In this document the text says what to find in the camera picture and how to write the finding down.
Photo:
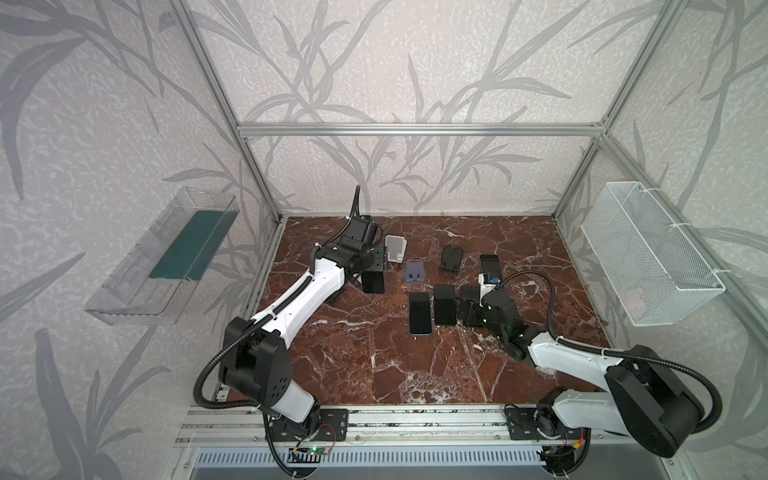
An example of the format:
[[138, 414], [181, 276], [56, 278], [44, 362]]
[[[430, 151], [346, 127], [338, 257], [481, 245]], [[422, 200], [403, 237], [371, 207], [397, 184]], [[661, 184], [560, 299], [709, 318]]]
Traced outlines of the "green-edged smartphone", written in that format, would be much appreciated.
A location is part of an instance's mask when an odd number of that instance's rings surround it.
[[409, 294], [409, 331], [414, 336], [432, 333], [430, 297], [427, 292]]

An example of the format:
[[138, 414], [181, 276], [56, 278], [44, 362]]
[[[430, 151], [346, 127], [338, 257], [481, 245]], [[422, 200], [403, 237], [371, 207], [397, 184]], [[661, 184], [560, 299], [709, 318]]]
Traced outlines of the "purple-edged smartphone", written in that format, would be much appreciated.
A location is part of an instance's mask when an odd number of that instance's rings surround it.
[[363, 271], [361, 284], [364, 293], [384, 294], [386, 291], [385, 274], [383, 271]]

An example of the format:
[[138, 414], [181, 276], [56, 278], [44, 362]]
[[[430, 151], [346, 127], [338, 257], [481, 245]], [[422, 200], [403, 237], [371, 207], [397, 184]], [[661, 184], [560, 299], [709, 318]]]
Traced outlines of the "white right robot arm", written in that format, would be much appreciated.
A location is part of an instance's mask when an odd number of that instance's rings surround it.
[[717, 388], [695, 370], [643, 345], [599, 348], [527, 325], [504, 290], [462, 288], [458, 317], [467, 326], [487, 329], [511, 359], [593, 386], [591, 392], [551, 392], [538, 408], [540, 429], [603, 430], [670, 458], [690, 435], [710, 428], [722, 411]]

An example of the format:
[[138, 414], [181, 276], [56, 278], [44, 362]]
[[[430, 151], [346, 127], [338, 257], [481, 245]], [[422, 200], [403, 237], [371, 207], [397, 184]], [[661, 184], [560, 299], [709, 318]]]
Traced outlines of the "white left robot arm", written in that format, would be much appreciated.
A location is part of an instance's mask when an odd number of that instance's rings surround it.
[[337, 235], [312, 248], [307, 270], [277, 300], [250, 319], [229, 323], [214, 366], [219, 381], [244, 396], [241, 405], [311, 426], [319, 400], [293, 379], [289, 348], [328, 298], [373, 265], [378, 231], [370, 216], [349, 215]]

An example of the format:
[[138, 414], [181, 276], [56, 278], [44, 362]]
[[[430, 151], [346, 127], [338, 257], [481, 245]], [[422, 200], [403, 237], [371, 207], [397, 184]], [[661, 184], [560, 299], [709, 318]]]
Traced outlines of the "black smartphone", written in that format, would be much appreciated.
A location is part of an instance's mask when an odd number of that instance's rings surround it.
[[460, 300], [463, 307], [469, 308], [480, 300], [480, 286], [466, 284], [460, 288]]
[[435, 285], [433, 289], [433, 314], [437, 326], [457, 324], [457, 302], [453, 285]]

